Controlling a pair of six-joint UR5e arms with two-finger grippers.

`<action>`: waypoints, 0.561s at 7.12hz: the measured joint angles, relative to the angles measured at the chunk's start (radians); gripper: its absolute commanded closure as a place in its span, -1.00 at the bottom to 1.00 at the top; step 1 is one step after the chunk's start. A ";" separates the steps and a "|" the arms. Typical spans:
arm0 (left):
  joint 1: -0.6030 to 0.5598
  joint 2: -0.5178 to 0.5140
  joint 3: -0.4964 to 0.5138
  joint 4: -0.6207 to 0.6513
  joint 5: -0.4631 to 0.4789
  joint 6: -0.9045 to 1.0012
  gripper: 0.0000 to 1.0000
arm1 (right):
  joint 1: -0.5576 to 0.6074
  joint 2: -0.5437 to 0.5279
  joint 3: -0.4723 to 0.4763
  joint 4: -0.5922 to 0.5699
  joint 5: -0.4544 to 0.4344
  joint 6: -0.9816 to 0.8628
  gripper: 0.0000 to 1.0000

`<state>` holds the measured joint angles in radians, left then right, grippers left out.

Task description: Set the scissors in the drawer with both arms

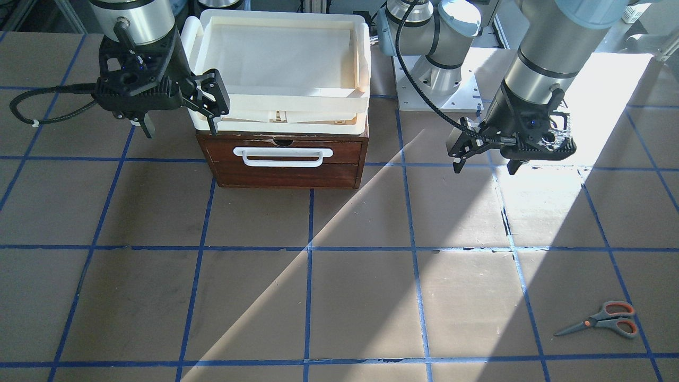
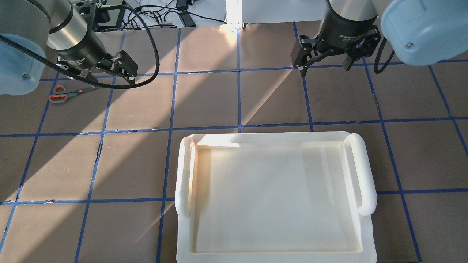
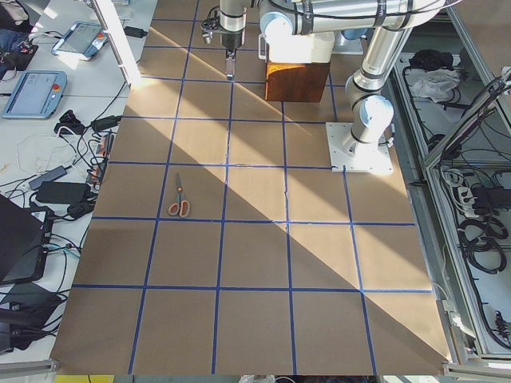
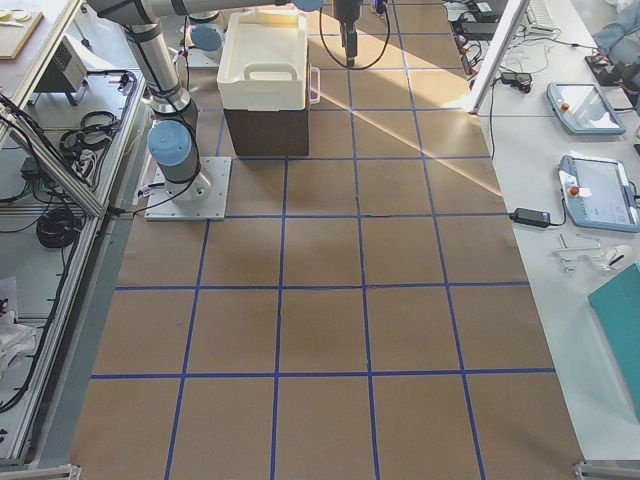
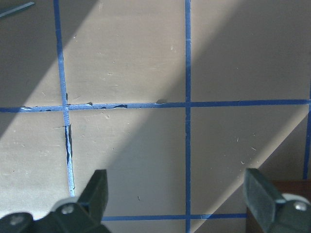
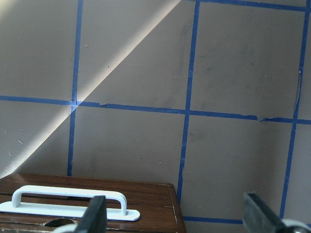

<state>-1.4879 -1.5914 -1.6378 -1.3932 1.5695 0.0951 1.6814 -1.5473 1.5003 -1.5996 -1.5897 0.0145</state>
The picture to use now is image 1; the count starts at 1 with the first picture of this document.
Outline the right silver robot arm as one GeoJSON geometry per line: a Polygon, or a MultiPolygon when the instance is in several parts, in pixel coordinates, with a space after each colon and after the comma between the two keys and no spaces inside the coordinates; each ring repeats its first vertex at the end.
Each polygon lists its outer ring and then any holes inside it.
{"type": "Polygon", "coordinates": [[[117,119],[129,119],[152,138],[148,112],[187,107],[206,117],[210,131],[230,111],[230,99],[215,68],[196,75],[189,67],[171,5],[167,1],[91,1],[104,31],[100,76],[93,99],[117,119]]]}

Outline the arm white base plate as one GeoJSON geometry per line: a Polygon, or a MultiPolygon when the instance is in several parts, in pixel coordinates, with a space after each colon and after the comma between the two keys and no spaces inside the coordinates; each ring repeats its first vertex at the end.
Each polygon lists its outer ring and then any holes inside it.
{"type": "MultiPolygon", "coordinates": [[[[474,113],[483,110],[473,68],[439,68],[426,56],[404,56],[406,68],[420,90],[443,112],[474,113]]],[[[402,111],[431,111],[406,78],[402,65],[393,58],[399,108],[402,111]]]]}

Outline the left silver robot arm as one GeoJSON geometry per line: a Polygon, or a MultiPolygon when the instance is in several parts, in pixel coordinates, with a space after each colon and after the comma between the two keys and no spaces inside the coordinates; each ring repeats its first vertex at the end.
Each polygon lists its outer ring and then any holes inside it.
{"type": "Polygon", "coordinates": [[[518,1],[529,27],[485,119],[455,121],[443,101],[463,85],[463,63],[482,29],[468,1],[387,1],[378,10],[381,51],[397,60],[403,84],[459,131],[446,149],[455,172],[466,160],[499,150],[515,174],[531,160],[560,161],[575,154],[565,92],[626,7],[638,1],[518,1]]]}

